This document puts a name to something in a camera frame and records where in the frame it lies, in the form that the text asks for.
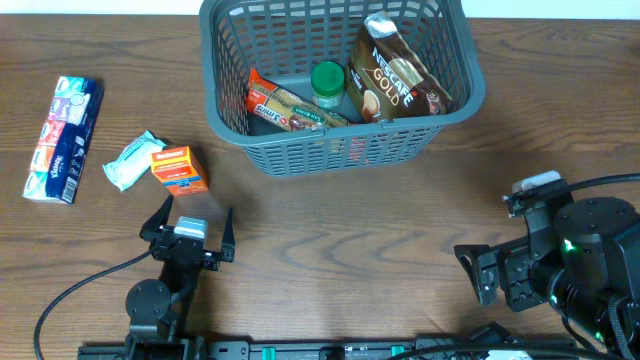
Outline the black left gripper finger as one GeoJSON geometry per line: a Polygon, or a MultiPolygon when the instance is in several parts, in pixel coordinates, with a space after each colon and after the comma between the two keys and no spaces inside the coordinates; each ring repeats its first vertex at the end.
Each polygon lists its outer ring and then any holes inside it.
{"type": "Polygon", "coordinates": [[[222,252],[234,252],[235,251],[235,235],[233,230],[233,209],[229,208],[223,237],[221,240],[221,251],[222,252]]]}
{"type": "Polygon", "coordinates": [[[154,242],[163,234],[169,220],[174,196],[169,195],[160,208],[142,225],[139,236],[146,242],[154,242]]]}

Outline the orange Redoxon box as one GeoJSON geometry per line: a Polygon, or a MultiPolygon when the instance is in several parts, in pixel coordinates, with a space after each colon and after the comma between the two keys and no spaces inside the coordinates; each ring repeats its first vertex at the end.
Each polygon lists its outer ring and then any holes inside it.
{"type": "Polygon", "coordinates": [[[206,172],[189,146],[152,153],[151,172],[176,197],[209,191],[206,172]]]}

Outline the green lid glass jar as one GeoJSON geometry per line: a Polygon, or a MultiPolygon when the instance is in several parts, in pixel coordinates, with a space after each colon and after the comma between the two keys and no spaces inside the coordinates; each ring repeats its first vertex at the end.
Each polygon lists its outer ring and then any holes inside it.
{"type": "Polygon", "coordinates": [[[345,85],[344,70],[334,62],[317,64],[311,73],[312,101],[319,107],[333,109],[343,99],[345,85]]]}

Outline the brown Nescafe Gold coffee bag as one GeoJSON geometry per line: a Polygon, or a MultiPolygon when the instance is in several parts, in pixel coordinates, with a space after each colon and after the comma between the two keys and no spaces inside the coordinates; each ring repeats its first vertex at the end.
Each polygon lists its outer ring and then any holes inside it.
{"type": "Polygon", "coordinates": [[[364,123],[443,115],[452,101],[384,11],[364,20],[346,63],[345,87],[364,123]]]}

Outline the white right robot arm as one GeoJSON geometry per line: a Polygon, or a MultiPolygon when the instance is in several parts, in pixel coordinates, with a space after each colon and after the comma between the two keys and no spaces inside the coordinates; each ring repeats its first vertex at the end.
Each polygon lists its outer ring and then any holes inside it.
{"type": "Polygon", "coordinates": [[[521,312],[549,304],[608,351],[639,356],[639,213],[616,197],[576,200],[577,190],[632,182],[627,174],[568,183],[548,172],[515,183],[504,196],[525,236],[500,245],[457,245],[455,256],[478,302],[521,312]]]}

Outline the light blue tissue packet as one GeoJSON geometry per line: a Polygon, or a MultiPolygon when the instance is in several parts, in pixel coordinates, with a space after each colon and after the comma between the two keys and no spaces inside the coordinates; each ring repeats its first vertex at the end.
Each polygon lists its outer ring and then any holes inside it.
{"type": "Polygon", "coordinates": [[[124,192],[150,168],[151,155],[165,147],[166,143],[150,131],[144,132],[127,145],[116,160],[103,166],[107,179],[124,192]]]}

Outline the orange spaghetti pasta packet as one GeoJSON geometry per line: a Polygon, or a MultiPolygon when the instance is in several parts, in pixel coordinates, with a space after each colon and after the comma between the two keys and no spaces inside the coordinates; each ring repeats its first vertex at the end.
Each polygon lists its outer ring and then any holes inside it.
{"type": "Polygon", "coordinates": [[[255,68],[249,74],[246,108],[247,113],[256,116],[260,123],[285,134],[301,136],[309,130],[322,136],[315,140],[296,138],[286,144],[246,149],[258,168],[277,176],[372,165],[379,158],[381,143],[385,140],[383,136],[373,135],[325,138],[328,130],[346,127],[350,122],[265,79],[255,68]]]}

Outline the Kleenex tissue multipack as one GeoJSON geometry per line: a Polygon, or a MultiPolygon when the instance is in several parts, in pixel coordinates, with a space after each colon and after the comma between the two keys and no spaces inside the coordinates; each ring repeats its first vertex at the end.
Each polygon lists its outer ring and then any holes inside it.
{"type": "Polygon", "coordinates": [[[24,198],[43,203],[74,202],[103,94],[95,79],[58,79],[30,162],[24,198]]]}

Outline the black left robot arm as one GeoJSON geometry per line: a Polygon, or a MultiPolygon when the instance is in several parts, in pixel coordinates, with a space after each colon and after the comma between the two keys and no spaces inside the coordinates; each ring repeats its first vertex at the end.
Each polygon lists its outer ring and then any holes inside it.
{"type": "Polygon", "coordinates": [[[130,317],[126,359],[207,359],[203,337],[185,332],[199,275],[216,271],[235,257],[233,211],[229,210],[218,250],[205,248],[208,223],[182,216],[168,224],[174,197],[142,225],[140,237],[149,243],[150,256],[163,263],[156,279],[134,285],[125,305],[130,317]]]}

